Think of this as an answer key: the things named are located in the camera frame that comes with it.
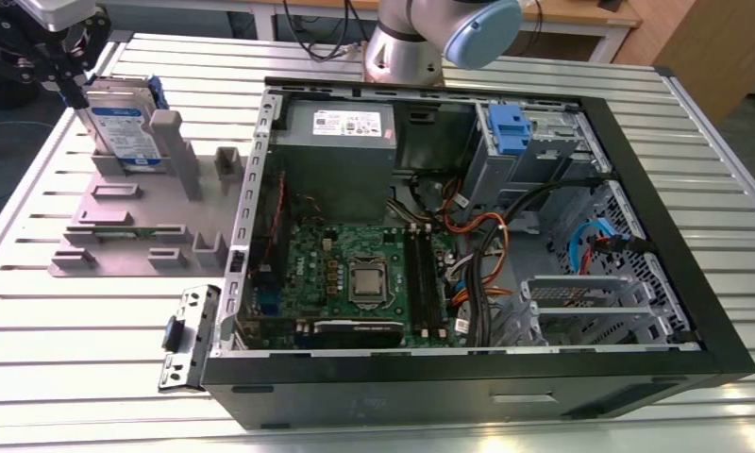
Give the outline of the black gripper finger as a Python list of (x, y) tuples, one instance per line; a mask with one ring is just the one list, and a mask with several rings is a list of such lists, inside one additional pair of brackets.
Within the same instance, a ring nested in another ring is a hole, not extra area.
[(89, 102), (82, 85), (82, 75), (65, 75), (66, 54), (65, 37), (54, 36), (50, 42), (31, 44), (26, 50), (14, 50), (0, 43), (0, 76), (25, 84), (37, 83), (57, 92), (65, 105), (73, 109), (86, 109)]
[(110, 31), (109, 21), (83, 21), (69, 28), (65, 36), (66, 76), (82, 75), (94, 68)]

